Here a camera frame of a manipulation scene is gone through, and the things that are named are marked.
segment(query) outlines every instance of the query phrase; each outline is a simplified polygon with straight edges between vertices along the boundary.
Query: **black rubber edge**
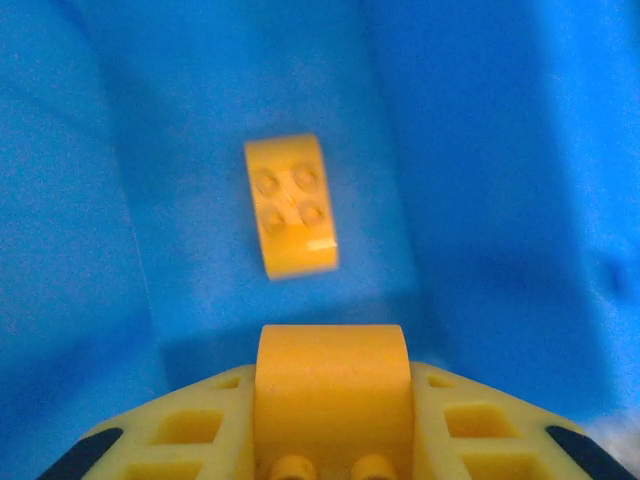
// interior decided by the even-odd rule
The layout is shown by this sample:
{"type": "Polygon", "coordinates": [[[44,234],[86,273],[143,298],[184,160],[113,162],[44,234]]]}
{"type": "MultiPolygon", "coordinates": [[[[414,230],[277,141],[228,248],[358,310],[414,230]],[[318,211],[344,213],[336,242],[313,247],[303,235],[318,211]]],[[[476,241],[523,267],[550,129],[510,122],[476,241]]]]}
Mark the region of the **black rubber edge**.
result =
{"type": "Polygon", "coordinates": [[[593,480],[636,480],[589,437],[558,426],[547,427],[547,433],[593,480]]]}
{"type": "Polygon", "coordinates": [[[80,480],[122,435],[122,429],[109,428],[83,438],[38,477],[38,480],[80,480]]]}

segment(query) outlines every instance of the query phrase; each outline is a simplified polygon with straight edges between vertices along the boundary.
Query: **cylindrical yellow part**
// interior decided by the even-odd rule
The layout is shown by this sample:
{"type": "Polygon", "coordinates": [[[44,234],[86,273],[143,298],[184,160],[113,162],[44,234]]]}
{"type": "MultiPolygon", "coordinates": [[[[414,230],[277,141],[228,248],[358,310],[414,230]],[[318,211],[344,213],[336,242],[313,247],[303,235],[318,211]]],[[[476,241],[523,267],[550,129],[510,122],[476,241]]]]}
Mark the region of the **cylindrical yellow part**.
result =
{"type": "Polygon", "coordinates": [[[365,455],[351,469],[350,480],[398,480],[396,469],[382,455],[365,455]]]}
{"type": "Polygon", "coordinates": [[[316,480],[317,477],[309,460],[300,455],[287,455],[273,465],[269,480],[316,480]]]}
{"type": "Polygon", "coordinates": [[[412,439],[411,372],[399,326],[263,329],[256,443],[410,445],[412,439]]]}

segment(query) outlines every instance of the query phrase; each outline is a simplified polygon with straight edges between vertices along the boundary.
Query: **blue surface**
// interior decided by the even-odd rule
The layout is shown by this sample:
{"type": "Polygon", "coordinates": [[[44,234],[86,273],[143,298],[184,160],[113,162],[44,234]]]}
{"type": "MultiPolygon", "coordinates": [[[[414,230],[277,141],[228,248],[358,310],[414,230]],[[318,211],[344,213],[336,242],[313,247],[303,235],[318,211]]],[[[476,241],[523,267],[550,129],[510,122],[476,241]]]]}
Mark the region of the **blue surface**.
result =
{"type": "MultiPolygon", "coordinates": [[[[356,5],[230,5],[99,11],[118,19],[100,21],[99,45],[112,59],[103,65],[107,95],[161,342],[320,317],[426,323],[393,141],[356,5]],[[115,29],[142,22],[143,45],[140,30],[116,37],[115,29]],[[121,44],[131,46],[121,52],[121,44]],[[341,268],[272,283],[260,258],[243,141],[306,131],[318,135],[326,156],[341,268]]],[[[244,352],[251,361],[255,350],[244,352]]],[[[219,367],[202,363],[201,377],[219,367]]]]}
{"type": "Polygon", "coordinates": [[[252,363],[265,323],[576,420],[640,405],[635,4],[0,6],[0,479],[252,363]],[[269,282],[242,143],[322,143],[338,271],[269,282]]]}

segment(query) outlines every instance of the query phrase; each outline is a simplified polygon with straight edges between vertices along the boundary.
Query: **yellow plastic piece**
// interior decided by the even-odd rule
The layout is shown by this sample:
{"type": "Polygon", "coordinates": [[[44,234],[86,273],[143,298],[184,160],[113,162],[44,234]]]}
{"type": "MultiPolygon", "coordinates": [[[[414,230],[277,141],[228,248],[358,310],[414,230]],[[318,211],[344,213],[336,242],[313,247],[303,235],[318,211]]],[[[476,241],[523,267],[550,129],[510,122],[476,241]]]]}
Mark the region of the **yellow plastic piece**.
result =
{"type": "Polygon", "coordinates": [[[183,388],[94,428],[122,436],[83,480],[254,480],[255,367],[183,388]]]}
{"type": "Polygon", "coordinates": [[[258,480],[293,452],[313,461],[322,480],[348,480],[351,466],[372,452],[408,478],[413,395],[400,327],[265,327],[254,443],[258,480]]]}
{"type": "Polygon", "coordinates": [[[257,366],[99,425],[83,480],[591,480],[572,422],[423,363],[396,326],[265,327],[257,366]]]}
{"type": "Polygon", "coordinates": [[[313,464],[300,455],[280,458],[271,468],[269,480],[316,480],[318,474],[313,464]]]}
{"type": "Polygon", "coordinates": [[[423,363],[411,377],[414,480],[590,480],[545,431],[569,420],[423,363]]]}
{"type": "Polygon", "coordinates": [[[398,480],[398,475],[388,458],[372,454],[356,462],[350,480],[398,480]]]}
{"type": "Polygon", "coordinates": [[[270,279],[337,268],[327,176],[311,134],[245,144],[260,246],[270,279]]]}

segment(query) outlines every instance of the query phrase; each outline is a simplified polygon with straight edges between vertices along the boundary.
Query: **lego stud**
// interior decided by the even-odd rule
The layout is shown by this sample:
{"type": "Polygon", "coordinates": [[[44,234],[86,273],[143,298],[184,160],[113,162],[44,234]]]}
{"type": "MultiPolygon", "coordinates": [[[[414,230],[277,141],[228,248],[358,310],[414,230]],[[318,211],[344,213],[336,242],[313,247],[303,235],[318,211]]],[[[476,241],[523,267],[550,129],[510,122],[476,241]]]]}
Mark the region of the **lego stud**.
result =
{"type": "Polygon", "coordinates": [[[256,176],[256,187],[265,197],[270,197],[280,189],[278,178],[269,170],[263,170],[256,176]]]}
{"type": "Polygon", "coordinates": [[[350,480],[398,480],[398,475],[388,458],[371,454],[353,465],[350,480]]]}
{"type": "Polygon", "coordinates": [[[282,213],[275,208],[266,208],[260,214],[260,223],[264,229],[269,233],[276,233],[284,229],[285,227],[285,219],[282,213]]]}
{"type": "Polygon", "coordinates": [[[287,455],[278,459],[271,468],[269,480],[316,480],[316,469],[300,455],[287,455]]]}
{"type": "Polygon", "coordinates": [[[293,181],[300,190],[311,193],[318,188],[318,173],[310,165],[297,165],[293,168],[293,181]]]}
{"type": "Polygon", "coordinates": [[[298,207],[298,213],[307,227],[312,227],[324,220],[324,211],[315,203],[306,202],[298,207]]]}

